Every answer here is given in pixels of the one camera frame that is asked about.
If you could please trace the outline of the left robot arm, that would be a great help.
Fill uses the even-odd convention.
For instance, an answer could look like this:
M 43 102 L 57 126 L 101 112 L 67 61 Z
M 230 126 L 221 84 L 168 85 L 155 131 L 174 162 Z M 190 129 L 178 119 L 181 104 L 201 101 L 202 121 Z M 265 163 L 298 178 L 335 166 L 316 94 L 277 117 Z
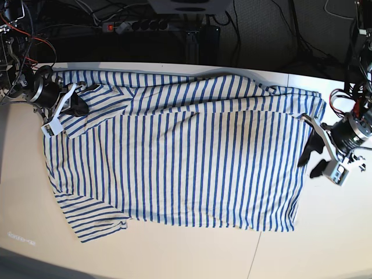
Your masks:
M 302 114 L 300 118 L 312 132 L 298 166 L 307 165 L 313 151 L 327 150 L 330 159 L 319 161 L 309 176 L 324 176 L 339 186 L 352 170 L 366 169 L 364 157 L 355 155 L 355 151 L 371 150 L 365 146 L 371 139 L 371 1 L 356 1 L 355 7 L 344 61 L 344 87 L 333 90 L 328 100 L 340 120 L 330 126 L 317 115 Z

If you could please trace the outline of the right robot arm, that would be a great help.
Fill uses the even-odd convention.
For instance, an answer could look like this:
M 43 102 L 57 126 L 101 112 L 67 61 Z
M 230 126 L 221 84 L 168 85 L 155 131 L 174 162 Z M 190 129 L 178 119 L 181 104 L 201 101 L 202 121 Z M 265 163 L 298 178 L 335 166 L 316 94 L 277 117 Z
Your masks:
M 64 84 L 51 65 L 30 58 L 37 37 L 31 12 L 23 1 L 1 1 L 1 105 L 28 104 L 44 123 L 54 116 L 86 116 L 87 103 L 77 91 L 85 82 Z

